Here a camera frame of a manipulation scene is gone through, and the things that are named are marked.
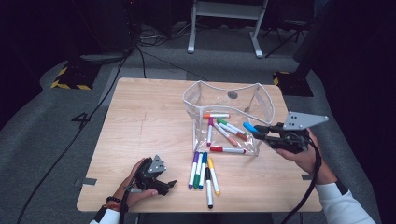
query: white marker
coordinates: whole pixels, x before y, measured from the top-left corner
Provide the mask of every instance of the white marker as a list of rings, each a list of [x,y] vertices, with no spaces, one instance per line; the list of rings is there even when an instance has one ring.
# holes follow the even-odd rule
[[[231,142],[231,144],[233,144],[235,147],[238,146],[238,142],[236,142],[233,138],[231,138],[231,136],[228,133],[226,133],[224,129],[222,129],[217,123],[214,123],[213,125],[215,125],[215,128],[217,128],[219,132],[221,132],[224,135],[224,137],[226,137],[228,141]]]
[[[223,129],[227,130],[228,132],[235,134],[237,137],[243,139],[244,141],[247,141],[247,140],[248,140],[248,137],[247,137],[246,135],[244,135],[244,134],[238,132],[238,131],[235,130],[235,129],[232,129],[231,127],[228,127],[227,125],[225,125],[225,124],[223,124],[223,123],[220,123],[219,126],[220,126],[221,128],[223,128]]]
[[[204,156],[202,157],[202,164],[201,164],[201,176],[200,176],[199,186],[198,186],[199,189],[204,188],[206,162],[207,162],[207,152],[204,152]]]
[[[213,129],[213,118],[209,118],[209,125],[207,126],[207,139],[206,145],[210,147],[212,144],[212,129]]]
[[[192,160],[192,167],[191,167],[191,175],[190,175],[189,189],[192,189],[192,186],[193,186],[193,184],[194,184],[195,170],[197,169],[198,158],[199,158],[199,152],[196,151],[196,152],[194,153],[194,159]]]
[[[230,114],[204,114],[204,119],[215,118],[215,119],[228,119]]]
[[[220,194],[220,187],[218,183],[218,179],[216,178],[216,173],[215,173],[215,166],[213,165],[212,158],[207,158],[207,165],[209,166],[210,174],[213,180],[213,187],[215,188],[215,193],[217,195]]]
[[[228,127],[236,130],[237,132],[239,132],[241,134],[247,135],[247,133],[245,131],[238,129],[237,127],[233,126],[232,124],[230,124],[229,122],[225,121],[224,119],[217,119],[217,121],[218,121],[218,123],[222,123],[224,125],[227,125]]]
[[[247,153],[247,150],[244,148],[233,148],[233,147],[211,147],[210,150],[216,152],[231,152],[231,153],[240,153],[240,154]]]
[[[198,156],[197,169],[195,170],[194,183],[192,184],[192,186],[195,189],[198,189],[199,181],[201,179],[200,175],[201,175],[202,157],[203,157],[203,153],[200,152]]]
[[[207,207],[213,208],[213,196],[212,196],[212,188],[210,181],[210,170],[208,167],[205,169],[205,178],[206,178],[206,197],[207,197]]]

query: bracelet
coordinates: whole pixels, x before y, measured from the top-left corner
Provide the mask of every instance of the bracelet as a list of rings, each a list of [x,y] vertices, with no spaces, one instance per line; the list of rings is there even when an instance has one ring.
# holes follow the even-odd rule
[[[106,198],[106,203],[108,203],[108,201],[113,201],[113,202],[116,202],[116,203],[121,204],[121,200],[118,199],[118,198],[116,198],[116,197],[113,197],[113,196],[107,197],[107,198]]]

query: chair leg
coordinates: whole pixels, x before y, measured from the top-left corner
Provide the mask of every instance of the chair leg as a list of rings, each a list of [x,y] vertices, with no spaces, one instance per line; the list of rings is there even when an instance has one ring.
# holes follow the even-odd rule
[[[298,34],[298,31],[294,32],[294,34],[292,34],[291,36],[289,36],[286,40],[284,40],[280,45],[278,45],[275,49],[271,50],[269,53],[267,53],[267,55],[265,55],[265,58],[268,58],[271,54],[273,54],[277,49],[279,49],[280,47],[282,47],[284,44],[286,44],[286,42],[288,42],[289,40],[291,40],[295,35]]]
[[[295,42],[298,42],[298,37],[300,36],[300,32],[298,31]]]
[[[276,29],[277,32],[277,39],[279,40],[279,43],[282,43],[282,39],[280,38],[279,30]]]
[[[273,31],[271,28],[268,29],[268,31],[265,32],[265,34],[262,35],[262,38],[265,38],[265,36],[268,35],[271,31]]]

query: clear plastic bin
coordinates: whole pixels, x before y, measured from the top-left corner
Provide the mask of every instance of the clear plastic bin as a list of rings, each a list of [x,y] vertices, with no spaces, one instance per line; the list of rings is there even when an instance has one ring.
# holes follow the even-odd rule
[[[248,155],[259,155],[262,141],[253,138],[243,127],[243,123],[247,121],[251,124],[267,126],[272,123],[275,109],[263,85],[256,83],[244,88],[226,90],[197,81],[184,92],[183,101],[187,113],[193,119],[193,151],[210,149],[206,144],[209,119],[205,119],[204,114],[229,114],[230,117],[223,120],[245,131],[247,139],[244,140],[227,132],[237,142],[235,146],[213,127],[210,146],[245,149]]]

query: hole in bin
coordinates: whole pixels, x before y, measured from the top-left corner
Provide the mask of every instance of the hole in bin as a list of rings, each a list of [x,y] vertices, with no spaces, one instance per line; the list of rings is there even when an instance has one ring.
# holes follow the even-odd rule
[[[230,99],[233,99],[233,100],[238,98],[238,93],[236,93],[235,91],[229,91],[227,93],[227,95],[228,95],[228,97],[230,97]]]

